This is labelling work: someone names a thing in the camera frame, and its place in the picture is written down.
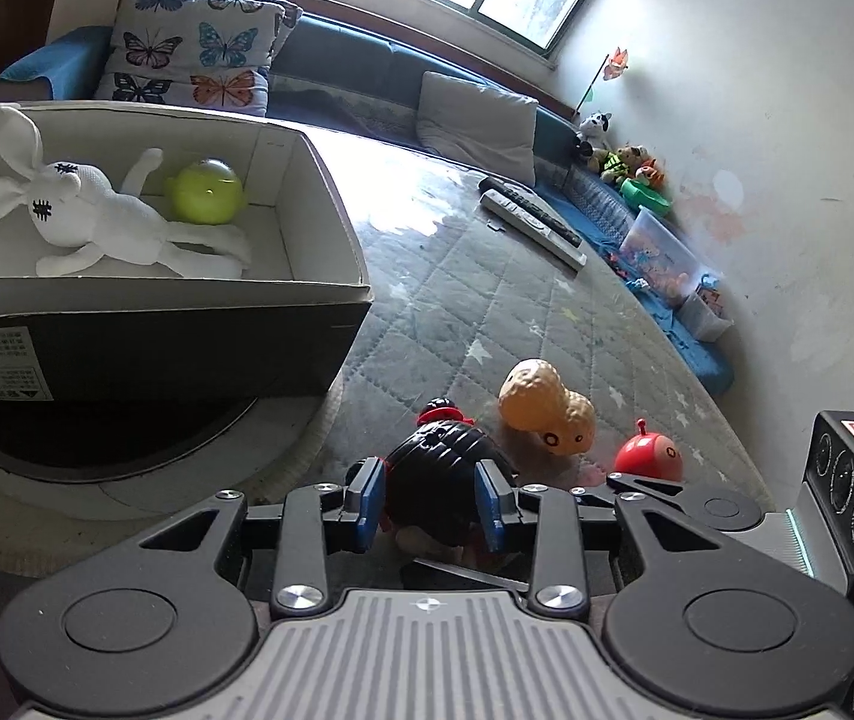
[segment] sofa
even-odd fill
[[[0,101],[91,98],[109,53],[110,26],[84,26],[0,74]],[[413,47],[305,14],[270,67],[267,115],[344,130],[416,151],[416,112],[426,71],[482,84],[483,76]],[[534,191],[601,253],[614,254],[635,215],[620,194],[573,161],[574,128],[539,107],[534,132]],[[638,295],[710,394],[733,382],[723,354],[696,341],[654,295]]]

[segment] green ball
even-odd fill
[[[246,203],[241,179],[217,159],[184,167],[166,189],[178,218],[195,224],[227,223]]]

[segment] cardboard box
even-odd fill
[[[38,278],[69,250],[37,234],[26,207],[0,220],[0,399],[198,399],[322,394],[372,291],[323,160],[301,132],[219,112],[137,103],[31,103],[47,163],[99,167],[120,187],[145,148],[164,151],[142,199],[171,218],[163,180],[205,157],[231,165],[253,248],[239,280],[185,279],[104,258]],[[0,175],[15,176],[0,157]]]

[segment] white stuffed rabbit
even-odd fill
[[[40,132],[16,108],[0,108],[0,155],[27,178],[0,178],[0,218],[26,205],[44,240],[56,247],[80,247],[64,256],[37,260],[38,276],[63,276],[90,268],[102,257],[135,265],[160,263],[190,278],[240,278],[251,261],[243,231],[168,221],[138,199],[148,174],[163,161],[159,148],[148,148],[134,165],[121,191],[97,167],[56,162],[44,165]],[[220,254],[176,247],[203,244]]]

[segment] black cross stitch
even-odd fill
[[[51,204],[46,200],[35,200],[34,215],[41,221],[49,220],[51,218]]]

